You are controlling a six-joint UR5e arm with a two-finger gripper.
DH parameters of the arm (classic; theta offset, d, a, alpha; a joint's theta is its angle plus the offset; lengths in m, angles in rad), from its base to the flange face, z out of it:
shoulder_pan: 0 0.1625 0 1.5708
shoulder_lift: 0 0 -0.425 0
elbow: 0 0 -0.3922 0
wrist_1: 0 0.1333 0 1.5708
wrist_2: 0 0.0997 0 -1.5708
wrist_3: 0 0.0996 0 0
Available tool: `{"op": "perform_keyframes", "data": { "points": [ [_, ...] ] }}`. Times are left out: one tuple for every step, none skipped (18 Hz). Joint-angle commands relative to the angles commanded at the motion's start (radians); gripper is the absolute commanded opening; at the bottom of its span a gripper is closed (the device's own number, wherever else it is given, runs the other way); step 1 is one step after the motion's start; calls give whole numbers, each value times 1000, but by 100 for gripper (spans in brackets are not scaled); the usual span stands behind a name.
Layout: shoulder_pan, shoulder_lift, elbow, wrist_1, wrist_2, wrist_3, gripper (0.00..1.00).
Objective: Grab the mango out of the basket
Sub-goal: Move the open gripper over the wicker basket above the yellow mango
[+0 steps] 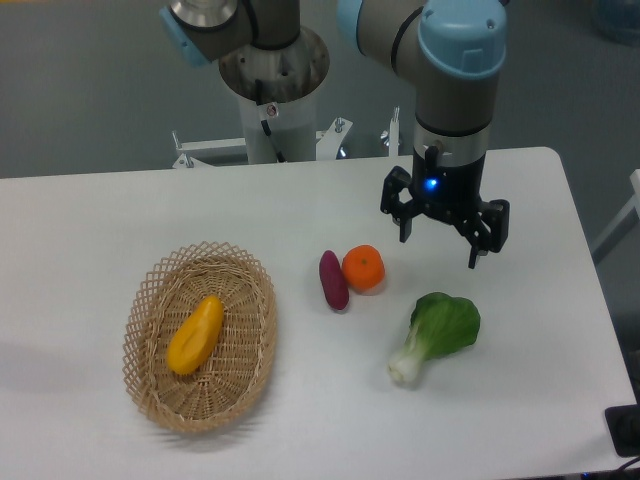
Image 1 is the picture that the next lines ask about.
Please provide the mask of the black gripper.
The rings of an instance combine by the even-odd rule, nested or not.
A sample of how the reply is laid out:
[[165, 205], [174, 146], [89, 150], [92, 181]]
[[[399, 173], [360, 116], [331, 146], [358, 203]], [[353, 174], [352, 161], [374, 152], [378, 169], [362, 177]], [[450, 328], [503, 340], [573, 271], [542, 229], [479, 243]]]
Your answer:
[[[390, 215], [399, 228], [399, 241], [405, 243], [413, 219], [426, 215], [447, 224], [461, 224], [461, 235], [470, 245], [468, 267], [489, 253], [499, 253], [509, 235], [510, 203], [504, 199], [482, 201], [480, 185], [485, 156], [458, 166], [438, 166], [427, 156], [413, 153], [410, 174], [394, 166], [383, 181], [380, 211]], [[401, 199], [407, 191], [411, 197]]]

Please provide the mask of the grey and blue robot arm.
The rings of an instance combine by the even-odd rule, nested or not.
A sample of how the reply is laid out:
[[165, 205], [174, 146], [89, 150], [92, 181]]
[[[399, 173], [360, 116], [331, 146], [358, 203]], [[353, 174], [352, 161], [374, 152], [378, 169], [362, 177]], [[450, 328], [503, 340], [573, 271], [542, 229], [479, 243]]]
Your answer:
[[[329, 54], [301, 22], [296, 1], [171, 1], [160, 10], [169, 38], [194, 65], [217, 63], [226, 85], [250, 106], [250, 158], [284, 163], [311, 157], [313, 134], [288, 107], [325, 80]], [[424, 215], [454, 227], [471, 261], [504, 246], [509, 205], [480, 196], [500, 69], [506, 57], [501, 1], [341, 1], [337, 23], [360, 54], [416, 93], [413, 164], [394, 168], [380, 208], [400, 229]]]

